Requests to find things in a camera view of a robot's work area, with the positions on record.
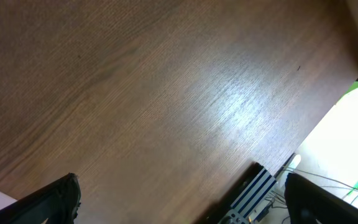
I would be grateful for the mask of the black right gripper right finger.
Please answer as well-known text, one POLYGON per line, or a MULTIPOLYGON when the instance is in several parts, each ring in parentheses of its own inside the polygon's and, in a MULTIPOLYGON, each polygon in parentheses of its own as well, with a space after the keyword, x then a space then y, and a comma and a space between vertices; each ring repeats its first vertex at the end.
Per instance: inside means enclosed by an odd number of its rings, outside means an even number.
POLYGON ((285 182, 291 224, 358 224, 358 208, 294 173, 285 182))

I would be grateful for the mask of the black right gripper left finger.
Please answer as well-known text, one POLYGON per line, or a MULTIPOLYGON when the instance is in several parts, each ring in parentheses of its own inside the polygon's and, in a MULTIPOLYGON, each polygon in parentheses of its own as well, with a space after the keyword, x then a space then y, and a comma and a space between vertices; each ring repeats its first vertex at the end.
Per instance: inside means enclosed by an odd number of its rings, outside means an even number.
POLYGON ((73 224, 81 205, 76 174, 69 173, 0 210, 0 224, 73 224))

